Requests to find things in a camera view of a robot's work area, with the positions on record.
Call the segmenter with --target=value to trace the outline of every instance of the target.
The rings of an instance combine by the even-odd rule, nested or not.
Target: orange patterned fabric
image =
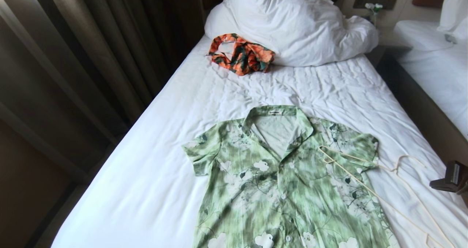
[[[231,60],[218,51],[221,43],[234,42],[234,52]],[[236,75],[247,75],[253,72],[268,72],[269,65],[274,60],[275,52],[257,43],[247,42],[235,33],[220,35],[213,40],[210,47],[211,60],[218,65],[231,70]]]

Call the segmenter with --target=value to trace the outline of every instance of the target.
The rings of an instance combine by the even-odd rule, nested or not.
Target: white bed sheet
[[[397,60],[468,140],[468,46],[446,42],[437,27],[436,22],[398,22],[394,32],[399,37],[431,48],[410,50]]]
[[[239,77],[205,56],[203,37],[118,145],[68,216],[53,248],[188,248],[207,176],[196,178],[181,145],[218,121],[243,118],[252,107],[297,105],[307,115],[343,123],[380,140],[381,165],[409,182],[455,247],[468,242],[468,211],[460,197],[429,188],[445,167],[363,56],[320,67],[279,67]],[[415,196],[383,170],[368,172],[376,192],[444,247]],[[382,204],[403,248],[425,235]]]

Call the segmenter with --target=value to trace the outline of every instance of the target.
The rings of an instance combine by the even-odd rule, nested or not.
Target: dark curtain
[[[200,9],[198,0],[0,0],[0,121],[89,181],[200,39]]]

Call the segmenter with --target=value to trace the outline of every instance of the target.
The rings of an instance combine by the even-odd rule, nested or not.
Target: green floral shirt
[[[194,247],[399,247],[378,199],[327,164],[323,145],[371,186],[378,140],[294,106],[253,108],[184,145],[195,175],[210,176]]]

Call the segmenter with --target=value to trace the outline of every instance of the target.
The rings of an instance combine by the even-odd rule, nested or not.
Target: white bedding
[[[418,47],[397,60],[468,140],[468,46],[466,40],[446,42],[437,27],[436,22],[398,22],[394,32]]]
[[[212,64],[203,37],[145,110],[68,216],[54,248],[188,248],[208,177],[195,177],[181,145],[218,121],[243,118],[255,106],[288,104],[380,140],[381,165],[404,159],[410,183],[455,247],[468,243],[460,197],[432,190],[445,167],[363,56],[320,67],[274,66],[239,77]],[[368,172],[376,192],[430,236],[445,241],[394,173]],[[382,204],[402,248],[423,247],[425,234]]]

